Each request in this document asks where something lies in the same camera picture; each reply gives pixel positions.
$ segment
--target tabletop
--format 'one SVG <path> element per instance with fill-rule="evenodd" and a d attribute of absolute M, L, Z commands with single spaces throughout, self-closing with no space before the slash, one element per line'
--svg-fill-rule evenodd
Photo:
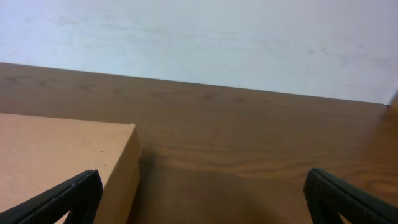
<path fill-rule="evenodd" d="M 381 104 L 0 63 L 0 113 L 136 124 L 129 223 L 311 223 L 311 167 L 398 205 Z"/>

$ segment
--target white surface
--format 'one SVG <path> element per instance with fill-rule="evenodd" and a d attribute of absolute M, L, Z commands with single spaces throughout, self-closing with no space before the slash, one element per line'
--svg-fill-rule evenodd
<path fill-rule="evenodd" d="M 0 61 L 388 103 L 396 0 L 0 0 Z"/>

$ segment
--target box top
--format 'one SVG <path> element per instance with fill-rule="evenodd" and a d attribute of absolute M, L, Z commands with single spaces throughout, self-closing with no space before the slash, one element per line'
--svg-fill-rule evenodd
<path fill-rule="evenodd" d="M 0 212 L 88 169 L 105 186 L 135 126 L 0 114 Z"/>

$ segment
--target tan box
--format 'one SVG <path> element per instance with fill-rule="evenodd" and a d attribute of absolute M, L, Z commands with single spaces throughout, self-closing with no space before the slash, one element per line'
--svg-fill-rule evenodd
<path fill-rule="evenodd" d="M 0 212 L 98 169 L 95 223 L 125 223 L 139 181 L 135 125 L 0 114 Z"/>

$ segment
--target brown box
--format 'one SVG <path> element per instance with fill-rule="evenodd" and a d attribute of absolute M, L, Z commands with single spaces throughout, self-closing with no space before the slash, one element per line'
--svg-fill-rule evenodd
<path fill-rule="evenodd" d="M 0 114 L 0 212 L 98 169 L 104 193 L 95 223 L 125 223 L 140 153 L 133 124 Z"/>

